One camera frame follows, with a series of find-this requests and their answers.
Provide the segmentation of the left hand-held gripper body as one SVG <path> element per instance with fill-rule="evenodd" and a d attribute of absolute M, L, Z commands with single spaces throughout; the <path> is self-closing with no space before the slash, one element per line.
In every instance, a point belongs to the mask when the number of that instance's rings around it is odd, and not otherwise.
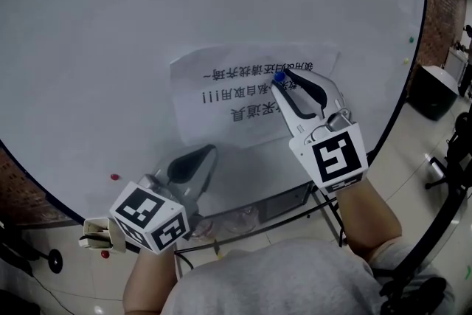
<path fill-rule="evenodd" d="M 125 236 L 160 254 L 188 238 L 198 217 L 200 176 L 187 181 L 163 173 L 129 182 L 110 209 Z"/>

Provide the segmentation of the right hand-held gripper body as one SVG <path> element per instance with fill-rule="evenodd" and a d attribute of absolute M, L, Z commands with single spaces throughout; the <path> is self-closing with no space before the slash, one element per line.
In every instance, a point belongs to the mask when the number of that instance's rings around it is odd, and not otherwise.
<path fill-rule="evenodd" d="M 368 162 L 361 130 L 342 108 L 289 141 L 313 183 L 333 194 L 365 179 Z"/>

